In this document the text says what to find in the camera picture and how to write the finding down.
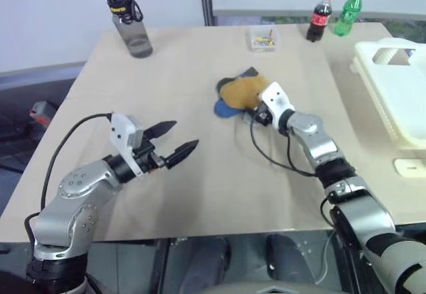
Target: black cable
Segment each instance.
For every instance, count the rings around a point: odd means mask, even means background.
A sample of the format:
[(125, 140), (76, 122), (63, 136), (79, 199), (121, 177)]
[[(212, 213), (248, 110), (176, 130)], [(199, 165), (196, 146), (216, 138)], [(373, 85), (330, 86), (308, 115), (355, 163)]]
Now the black cable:
[(56, 150), (53, 153), (53, 156), (51, 158), (51, 161), (49, 162), (49, 166), (47, 167), (45, 182), (43, 184), (43, 190), (41, 191), (41, 202), (40, 202), (40, 209), (41, 210), (43, 210), (46, 206), (47, 186), (49, 184), (49, 179), (51, 177), (53, 164), (55, 163), (56, 157), (58, 156), (59, 152), (61, 151), (61, 148), (64, 146), (65, 142), (69, 139), (69, 137), (73, 134), (75, 129), (77, 129), (81, 124), (83, 124), (87, 120), (94, 119), (94, 118), (100, 118), (100, 117), (106, 117), (106, 118), (110, 119), (111, 113), (92, 114), (91, 116), (87, 116), (86, 118), (81, 119), (68, 131), (67, 135), (62, 139), (61, 143), (56, 148)]
[(92, 287), (92, 290), (95, 292), (95, 294), (102, 294), (101, 289), (96, 284), (95, 280), (92, 278), (92, 275), (86, 273), (87, 283)]
[(29, 224), (29, 222), (31, 221), (32, 218), (38, 216), (39, 214), (40, 212), (30, 214), (24, 220), (24, 228), (25, 228), (25, 231), (27, 232), (29, 243), (31, 244), (31, 257), (33, 256), (35, 238), (34, 238), (33, 230), (31, 229), (31, 225)]
[[(258, 146), (258, 144), (257, 144), (257, 142), (256, 142), (256, 139), (254, 138), (254, 131), (253, 131), (253, 127), (254, 127), (254, 120), (256, 119), (257, 115), (258, 115), (258, 114), (255, 114), (255, 115), (252, 117), (252, 121), (251, 121), (251, 123), (250, 123), (250, 136), (252, 137), (252, 142), (253, 142), (254, 147), (255, 147), (255, 148), (259, 151), (259, 153), (260, 153), (260, 154), (261, 154), (261, 155), (262, 155), (265, 159), (267, 159), (269, 162), (271, 162), (271, 163), (275, 164), (276, 166), (280, 166), (280, 167), (282, 167), (282, 168), (284, 168), (284, 169), (286, 169), (286, 170), (296, 172), (296, 173), (298, 173), (298, 174), (300, 174), (300, 175), (302, 175), (302, 176), (315, 176), (315, 174), (311, 174), (311, 173), (308, 173), (308, 172), (301, 171), (301, 170), (299, 170), (299, 169), (295, 168), (294, 166), (287, 166), (287, 165), (285, 165), (285, 164), (281, 164), (281, 163), (279, 163), (279, 162), (276, 162), (275, 160), (273, 160), (273, 159), (271, 159), (269, 156), (267, 156), (265, 152), (263, 152), (263, 150), (262, 150), (262, 149)], [(288, 147), (287, 147), (287, 157), (289, 157), (289, 155), (290, 155), (290, 141), (289, 141), (289, 144), (288, 144)]]
[(330, 222), (329, 219), (324, 214), (324, 205), (327, 203), (327, 198), (324, 198), (324, 200), (321, 201), (321, 205), (319, 206), (319, 211), (321, 212), (321, 216), (324, 219), (324, 221), (327, 222), (328, 225), (330, 225), (332, 228), (334, 228), (334, 225)]

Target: red bottle label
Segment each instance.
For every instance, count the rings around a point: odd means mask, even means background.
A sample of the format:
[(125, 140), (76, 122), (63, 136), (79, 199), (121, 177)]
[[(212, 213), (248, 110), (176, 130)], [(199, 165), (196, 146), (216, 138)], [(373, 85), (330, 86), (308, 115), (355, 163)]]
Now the red bottle label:
[(327, 25), (328, 17), (329, 16), (321, 16), (314, 13), (311, 18), (311, 23), (317, 26), (325, 26)]

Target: coca-cola bottle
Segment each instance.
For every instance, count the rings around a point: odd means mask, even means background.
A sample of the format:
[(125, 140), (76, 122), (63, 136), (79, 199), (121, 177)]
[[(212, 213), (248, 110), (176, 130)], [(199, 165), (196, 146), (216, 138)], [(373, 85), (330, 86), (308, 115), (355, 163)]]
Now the coca-cola bottle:
[(327, 25), (328, 17), (331, 15), (330, 0), (322, 0), (314, 9), (311, 17), (311, 25), (308, 29), (306, 39), (312, 42), (321, 40)]

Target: water bottle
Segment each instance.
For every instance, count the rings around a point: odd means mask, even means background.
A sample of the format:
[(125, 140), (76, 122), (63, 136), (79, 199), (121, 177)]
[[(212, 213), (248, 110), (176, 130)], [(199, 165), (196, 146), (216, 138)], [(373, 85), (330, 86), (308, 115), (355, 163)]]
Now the water bottle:
[(135, 58), (146, 58), (151, 55), (153, 49), (137, 2), (135, 0), (107, 1), (112, 13), (112, 21), (130, 54)]
[(346, 36), (351, 32), (353, 23), (357, 20), (362, 8), (362, 0), (348, 0), (343, 6), (340, 18), (337, 21), (334, 33), (337, 36)]

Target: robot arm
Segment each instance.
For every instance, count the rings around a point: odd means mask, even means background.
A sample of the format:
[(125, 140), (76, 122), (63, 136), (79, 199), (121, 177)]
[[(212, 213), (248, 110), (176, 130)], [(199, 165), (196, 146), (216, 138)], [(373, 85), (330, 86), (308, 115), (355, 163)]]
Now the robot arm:
[(272, 126), (292, 135), (324, 193), (334, 205), (330, 216), (348, 246), (362, 251), (388, 293), (426, 292), (426, 245), (395, 233), (392, 217), (364, 179), (325, 133), (318, 116), (295, 112), (281, 86), (274, 82), (260, 94), (259, 113), (269, 111)]
[(110, 141), (120, 152), (73, 170), (60, 182), (53, 201), (39, 214), (35, 225), (33, 258), (27, 277), (44, 293), (83, 293), (87, 251), (102, 209), (122, 184), (162, 167), (171, 169), (198, 144), (187, 142), (164, 158), (151, 143), (168, 132), (175, 121), (143, 129), (132, 117), (111, 116)]

